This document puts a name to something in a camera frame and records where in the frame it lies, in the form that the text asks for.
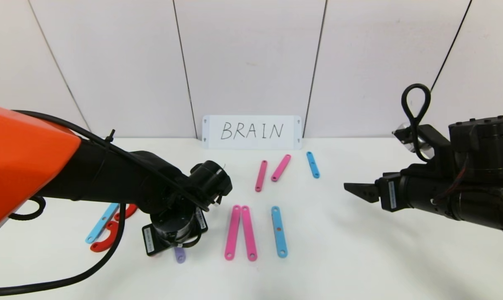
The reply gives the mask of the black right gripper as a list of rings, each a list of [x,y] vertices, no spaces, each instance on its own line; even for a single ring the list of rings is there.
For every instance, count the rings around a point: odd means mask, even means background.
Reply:
[[[384,173],[374,184],[345,183],[343,188],[368,202],[381,202],[383,210],[396,212],[418,209],[459,221],[451,197],[436,205],[432,199],[444,192],[453,182],[454,170],[442,171],[435,165],[410,165],[399,172]]]

